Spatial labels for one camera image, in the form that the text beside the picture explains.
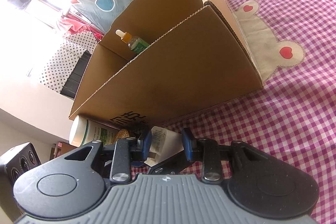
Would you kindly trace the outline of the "green dropper bottle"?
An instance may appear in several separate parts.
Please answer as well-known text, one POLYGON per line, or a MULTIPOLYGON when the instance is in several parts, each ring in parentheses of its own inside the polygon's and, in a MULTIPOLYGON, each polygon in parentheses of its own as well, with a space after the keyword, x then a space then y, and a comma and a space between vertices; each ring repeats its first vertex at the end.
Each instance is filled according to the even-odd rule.
POLYGON ((138 36, 133 36, 129 32, 123 32, 122 30, 116 30, 116 35, 120 37, 120 39, 127 44, 129 49, 135 53, 136 55, 139 55, 144 50, 146 50, 150 44, 144 41, 142 38, 138 36))

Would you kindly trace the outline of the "gold lidded round jar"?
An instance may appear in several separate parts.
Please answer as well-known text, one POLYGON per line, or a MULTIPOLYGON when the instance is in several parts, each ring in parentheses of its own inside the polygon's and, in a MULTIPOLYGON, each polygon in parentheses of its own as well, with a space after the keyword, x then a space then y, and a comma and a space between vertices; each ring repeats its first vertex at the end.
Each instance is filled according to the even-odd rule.
POLYGON ((126 129, 122 129, 120 130, 119 132, 116 133, 115 135, 115 140, 118 140, 118 139, 126 139, 126 138, 129 138, 130 137, 130 134, 128 132, 128 130, 126 129))

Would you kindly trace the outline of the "white green-label supplement bottle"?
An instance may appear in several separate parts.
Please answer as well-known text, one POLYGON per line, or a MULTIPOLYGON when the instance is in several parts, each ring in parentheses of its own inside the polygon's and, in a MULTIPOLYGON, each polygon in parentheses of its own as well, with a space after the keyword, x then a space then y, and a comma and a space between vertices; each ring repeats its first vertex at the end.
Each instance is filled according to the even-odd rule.
POLYGON ((69 143, 75 147, 80 147, 91 141, 101 141, 103 145, 116 143, 116 133, 119 130, 106 126, 83 116, 76 116, 73 120, 69 143))

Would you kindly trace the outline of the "large open cardboard box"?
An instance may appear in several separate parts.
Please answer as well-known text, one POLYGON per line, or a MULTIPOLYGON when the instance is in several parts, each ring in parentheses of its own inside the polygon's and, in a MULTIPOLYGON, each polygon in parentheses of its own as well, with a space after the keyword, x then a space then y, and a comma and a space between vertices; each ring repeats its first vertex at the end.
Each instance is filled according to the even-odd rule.
POLYGON ((234 31, 180 24, 151 42, 142 38, 150 46, 139 55, 115 32, 105 35, 82 77, 70 119, 156 125, 261 89, 260 72, 234 17, 234 31))

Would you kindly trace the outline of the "polka dot white cloth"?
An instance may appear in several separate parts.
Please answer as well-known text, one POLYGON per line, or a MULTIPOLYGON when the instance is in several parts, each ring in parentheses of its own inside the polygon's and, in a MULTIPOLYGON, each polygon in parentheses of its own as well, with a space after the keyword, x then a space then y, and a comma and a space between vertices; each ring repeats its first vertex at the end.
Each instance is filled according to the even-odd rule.
POLYGON ((97 39, 90 31, 65 37, 43 67, 38 76, 39 82, 49 89, 61 93, 80 58, 85 53, 91 55, 96 44, 97 39))

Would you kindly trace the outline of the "pink red cloth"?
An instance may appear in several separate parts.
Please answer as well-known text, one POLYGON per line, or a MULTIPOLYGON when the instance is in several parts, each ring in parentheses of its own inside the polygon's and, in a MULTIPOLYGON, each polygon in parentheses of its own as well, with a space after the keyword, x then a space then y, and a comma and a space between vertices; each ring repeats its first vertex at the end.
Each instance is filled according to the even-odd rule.
POLYGON ((59 30, 64 33, 65 37, 83 32, 92 32, 97 40, 101 40, 104 36, 100 31, 96 30, 96 28, 65 16, 61 17, 57 22, 57 26, 59 30))

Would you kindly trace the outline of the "purple checkered bed sheet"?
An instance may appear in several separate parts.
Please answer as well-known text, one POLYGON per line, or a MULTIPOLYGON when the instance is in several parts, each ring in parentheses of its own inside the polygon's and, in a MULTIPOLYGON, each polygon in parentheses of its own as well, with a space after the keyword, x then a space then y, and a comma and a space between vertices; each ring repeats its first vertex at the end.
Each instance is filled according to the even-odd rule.
POLYGON ((313 217, 335 223, 335 0, 228 0, 263 88, 163 126, 227 144, 240 139, 309 173, 313 217))

